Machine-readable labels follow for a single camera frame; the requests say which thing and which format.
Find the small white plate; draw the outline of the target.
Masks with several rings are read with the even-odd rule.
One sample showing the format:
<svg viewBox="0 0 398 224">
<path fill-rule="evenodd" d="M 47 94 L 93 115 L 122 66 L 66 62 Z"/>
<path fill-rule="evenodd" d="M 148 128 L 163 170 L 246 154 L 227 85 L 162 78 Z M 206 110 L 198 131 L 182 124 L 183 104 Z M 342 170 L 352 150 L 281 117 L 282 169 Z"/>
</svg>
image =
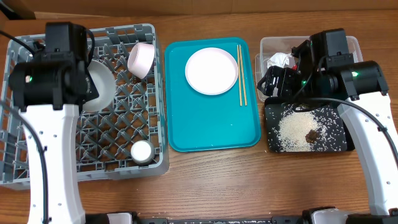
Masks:
<svg viewBox="0 0 398 224">
<path fill-rule="evenodd" d="M 127 60 L 127 69 L 136 77 L 143 79 L 154 63 L 155 47 L 152 44 L 137 43 Z"/>
</svg>

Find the white napkin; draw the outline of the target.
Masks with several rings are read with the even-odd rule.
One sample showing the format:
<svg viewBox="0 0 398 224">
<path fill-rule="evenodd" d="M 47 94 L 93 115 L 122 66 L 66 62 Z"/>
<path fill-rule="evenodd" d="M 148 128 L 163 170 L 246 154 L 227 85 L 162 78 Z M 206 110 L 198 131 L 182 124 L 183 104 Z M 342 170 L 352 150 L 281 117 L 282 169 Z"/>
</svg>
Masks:
<svg viewBox="0 0 398 224">
<path fill-rule="evenodd" d="M 267 68 L 277 66 L 280 68 L 292 68 L 295 64 L 295 59 L 292 54 L 285 54 L 278 52 L 267 60 Z"/>
</svg>

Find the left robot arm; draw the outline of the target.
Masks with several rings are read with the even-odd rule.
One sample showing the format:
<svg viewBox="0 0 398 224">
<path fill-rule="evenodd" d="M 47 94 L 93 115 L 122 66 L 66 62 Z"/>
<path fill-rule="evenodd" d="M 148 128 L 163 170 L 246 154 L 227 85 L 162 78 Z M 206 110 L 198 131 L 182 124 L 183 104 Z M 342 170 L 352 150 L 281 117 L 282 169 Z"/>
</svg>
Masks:
<svg viewBox="0 0 398 224">
<path fill-rule="evenodd" d="M 85 223 L 76 171 L 76 123 L 98 92 L 88 73 L 87 29 L 49 22 L 45 47 L 9 76 L 29 160 L 29 223 Z"/>
</svg>

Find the large white plate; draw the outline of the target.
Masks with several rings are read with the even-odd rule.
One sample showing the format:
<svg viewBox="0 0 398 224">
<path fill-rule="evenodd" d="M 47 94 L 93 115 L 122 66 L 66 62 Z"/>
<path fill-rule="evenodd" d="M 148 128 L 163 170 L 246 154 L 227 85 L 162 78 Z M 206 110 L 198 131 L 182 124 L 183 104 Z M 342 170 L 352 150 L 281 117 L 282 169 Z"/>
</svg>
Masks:
<svg viewBox="0 0 398 224">
<path fill-rule="evenodd" d="M 220 95 L 236 83 L 238 64 L 229 52 L 207 47 L 190 56 L 185 66 L 185 78 L 201 94 Z"/>
</svg>

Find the grey bowl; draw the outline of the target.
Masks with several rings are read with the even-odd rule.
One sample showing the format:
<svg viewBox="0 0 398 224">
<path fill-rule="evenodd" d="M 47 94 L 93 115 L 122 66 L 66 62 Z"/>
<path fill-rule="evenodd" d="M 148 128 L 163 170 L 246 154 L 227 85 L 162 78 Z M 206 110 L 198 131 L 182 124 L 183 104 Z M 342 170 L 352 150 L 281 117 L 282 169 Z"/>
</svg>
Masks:
<svg viewBox="0 0 398 224">
<path fill-rule="evenodd" d="M 94 60 L 90 63 L 88 71 L 99 96 L 83 104 L 83 111 L 101 111 L 113 102 L 116 92 L 114 75 L 107 66 Z"/>
</svg>

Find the white paper cup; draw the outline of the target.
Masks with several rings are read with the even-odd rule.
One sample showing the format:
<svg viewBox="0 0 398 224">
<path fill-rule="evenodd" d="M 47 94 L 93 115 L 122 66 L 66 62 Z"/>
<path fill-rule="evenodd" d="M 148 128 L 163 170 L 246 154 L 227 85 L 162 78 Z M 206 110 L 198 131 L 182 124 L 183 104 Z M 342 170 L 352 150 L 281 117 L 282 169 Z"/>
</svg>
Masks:
<svg viewBox="0 0 398 224">
<path fill-rule="evenodd" d="M 149 164 L 155 157 L 155 147 L 148 140 L 135 142 L 131 147 L 131 157 L 136 164 Z"/>
</svg>

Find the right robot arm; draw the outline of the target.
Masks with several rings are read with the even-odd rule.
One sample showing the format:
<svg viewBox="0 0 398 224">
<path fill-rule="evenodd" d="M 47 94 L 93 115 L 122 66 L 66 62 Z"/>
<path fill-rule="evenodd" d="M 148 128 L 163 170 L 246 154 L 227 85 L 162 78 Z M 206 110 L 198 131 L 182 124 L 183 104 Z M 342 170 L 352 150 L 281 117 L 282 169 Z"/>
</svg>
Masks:
<svg viewBox="0 0 398 224">
<path fill-rule="evenodd" d="M 306 106 L 334 103 L 361 162 L 369 214 L 320 207 L 300 223 L 397 223 L 397 131 L 388 85 L 375 61 L 354 62 L 343 29 L 313 34 L 292 48 L 297 69 L 272 66 L 257 83 L 267 103 Z"/>
</svg>

